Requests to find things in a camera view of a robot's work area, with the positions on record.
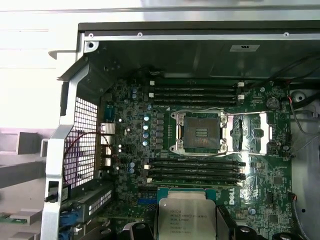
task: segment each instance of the capacitor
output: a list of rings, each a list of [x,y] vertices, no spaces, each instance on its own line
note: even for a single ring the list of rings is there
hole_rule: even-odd
[[[253,207],[250,206],[250,207],[248,207],[248,213],[250,215],[255,215],[257,213],[257,211]]]
[[[275,97],[270,97],[266,101],[266,107],[270,110],[277,110],[278,108],[280,108],[280,102]]]

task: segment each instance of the black ram slot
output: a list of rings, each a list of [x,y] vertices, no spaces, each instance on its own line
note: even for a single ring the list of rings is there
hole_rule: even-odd
[[[237,177],[224,177],[224,176],[185,176],[185,175],[172,175],[172,174],[155,174],[152,178],[156,180],[170,179],[170,180],[198,180],[198,181],[219,181],[219,182],[238,182],[240,179]]]
[[[161,89],[154,90],[154,96],[162,95],[209,95],[209,96],[236,96],[236,91],[223,90],[188,90],[188,89]]]
[[[228,102],[204,102],[204,101],[157,101],[154,100],[155,106],[194,106],[194,107],[235,107],[237,105],[236,101]]]
[[[201,164],[201,163],[174,163],[174,162],[153,162],[151,167],[155,168],[182,168],[182,169],[217,169],[220,171],[229,171],[237,168],[236,165],[225,164]]]
[[[232,171],[221,171],[221,170],[204,170],[204,169],[176,169],[176,168],[151,168],[148,171],[148,174],[152,173],[160,173],[160,174],[186,174],[186,175],[197,175],[197,176],[233,176],[237,174],[239,170],[232,170]]]
[[[235,96],[195,96],[195,95],[170,95],[170,96],[158,96],[154,98],[154,101],[201,101],[201,102],[233,102],[236,99]]]
[[[226,86],[226,85],[208,85],[208,84],[195,84],[195,85],[186,85],[186,84],[159,84],[158,82],[155,83],[154,86],[155,90],[161,89],[179,89],[179,90],[219,90],[225,92],[234,92],[236,89],[233,86]]]
[[[196,163],[196,164],[210,164],[210,165],[214,165],[214,164],[225,164],[225,165],[235,165],[235,166],[242,166],[245,167],[246,163],[245,162],[240,162],[240,161],[234,161],[234,160],[216,160],[217,158],[214,159],[209,159],[208,157],[204,158],[204,159],[199,159],[199,158],[180,158],[180,159],[176,159],[176,158],[161,158],[161,157],[155,157],[155,158],[151,158],[150,162],[152,164],[154,163],[162,163],[162,162],[169,162],[169,163]]]

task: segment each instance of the metal edge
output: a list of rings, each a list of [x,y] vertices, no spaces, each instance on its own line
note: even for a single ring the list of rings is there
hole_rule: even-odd
[[[60,118],[60,125],[54,131],[48,141],[46,158],[46,183],[44,196],[49,195],[49,182],[59,183],[57,202],[45,202],[41,221],[41,240],[51,240],[58,238],[59,217],[62,202],[63,188],[63,164],[65,152],[65,139],[74,126],[75,107],[78,83],[89,73],[87,64],[76,75],[70,79],[66,115]]]

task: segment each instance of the metal mesh grille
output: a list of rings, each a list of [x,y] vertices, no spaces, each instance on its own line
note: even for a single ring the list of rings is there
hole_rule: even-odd
[[[97,130],[98,107],[79,97],[75,102],[74,126],[65,140],[65,150],[84,133]],[[81,137],[69,150],[64,159],[64,177],[71,188],[94,178],[96,134]]]

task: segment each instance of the chip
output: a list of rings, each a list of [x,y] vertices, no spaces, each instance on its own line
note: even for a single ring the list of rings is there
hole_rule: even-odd
[[[186,149],[220,149],[219,117],[184,117],[183,146]]]
[[[269,215],[269,223],[277,224],[278,223],[278,216],[274,215],[274,214],[270,214]]]
[[[274,176],[273,177],[273,184],[280,185],[282,183],[283,183],[283,181],[282,181],[282,177],[281,176]]]

